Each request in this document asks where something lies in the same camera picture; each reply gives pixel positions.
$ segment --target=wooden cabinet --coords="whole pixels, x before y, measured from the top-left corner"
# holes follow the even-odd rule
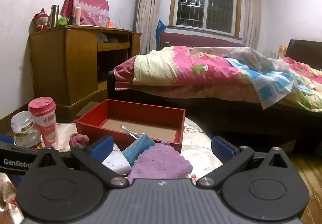
[[[99,33],[118,43],[98,43]],[[140,36],[129,30],[69,25],[30,34],[35,97],[52,97],[57,120],[73,121],[89,102],[107,98],[107,72],[139,54]]]

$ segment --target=beige curtain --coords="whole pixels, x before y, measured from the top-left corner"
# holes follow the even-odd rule
[[[159,21],[161,0],[139,0],[136,32],[142,33],[140,54],[155,50],[156,29]]]
[[[245,0],[245,24],[242,44],[256,50],[260,36],[261,0]]]

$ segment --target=dark brown headboard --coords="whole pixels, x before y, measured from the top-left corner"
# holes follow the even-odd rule
[[[285,56],[311,68],[322,69],[322,42],[291,39]]]

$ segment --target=red plush toy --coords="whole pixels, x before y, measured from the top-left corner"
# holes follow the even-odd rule
[[[37,31],[42,31],[44,28],[47,28],[47,22],[49,20],[49,16],[46,11],[42,9],[38,14],[33,17],[33,22],[37,25]]]

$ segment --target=transparent jar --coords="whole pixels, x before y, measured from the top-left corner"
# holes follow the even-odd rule
[[[11,119],[11,128],[17,146],[42,149],[41,134],[29,111],[14,115]]]

